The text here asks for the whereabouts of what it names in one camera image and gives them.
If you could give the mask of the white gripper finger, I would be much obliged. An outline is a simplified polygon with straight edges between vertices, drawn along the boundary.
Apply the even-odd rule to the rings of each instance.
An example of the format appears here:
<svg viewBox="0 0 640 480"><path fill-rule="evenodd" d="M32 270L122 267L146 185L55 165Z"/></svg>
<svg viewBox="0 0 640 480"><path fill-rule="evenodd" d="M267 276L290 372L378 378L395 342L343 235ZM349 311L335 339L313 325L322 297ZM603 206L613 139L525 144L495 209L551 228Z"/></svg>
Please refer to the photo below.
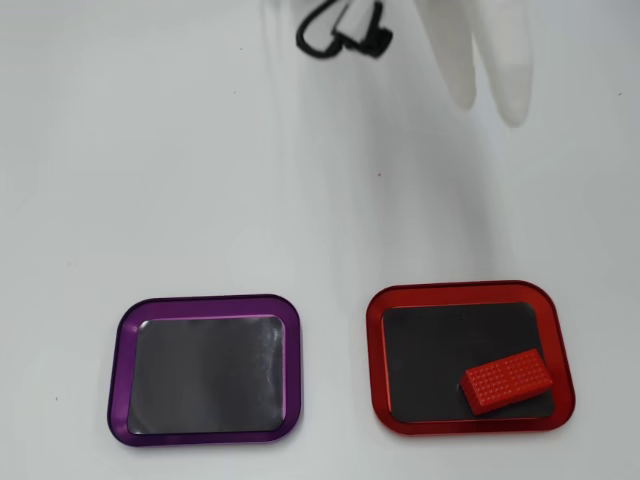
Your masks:
<svg viewBox="0 0 640 480"><path fill-rule="evenodd" d="M476 1L474 36L503 121L521 126L532 95L532 42L525 1Z"/></svg>

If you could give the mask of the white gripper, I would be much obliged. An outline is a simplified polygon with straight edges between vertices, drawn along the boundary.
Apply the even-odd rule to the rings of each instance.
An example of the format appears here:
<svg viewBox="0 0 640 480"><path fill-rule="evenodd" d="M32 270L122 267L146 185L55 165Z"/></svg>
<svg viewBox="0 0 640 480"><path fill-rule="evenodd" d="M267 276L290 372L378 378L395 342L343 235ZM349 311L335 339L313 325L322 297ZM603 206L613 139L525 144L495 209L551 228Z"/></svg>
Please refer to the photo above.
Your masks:
<svg viewBox="0 0 640 480"><path fill-rule="evenodd" d="M469 110L476 98L472 32L461 1L416 1L440 74L453 101ZM349 0L333 32L355 43L367 36L375 0Z"/></svg>

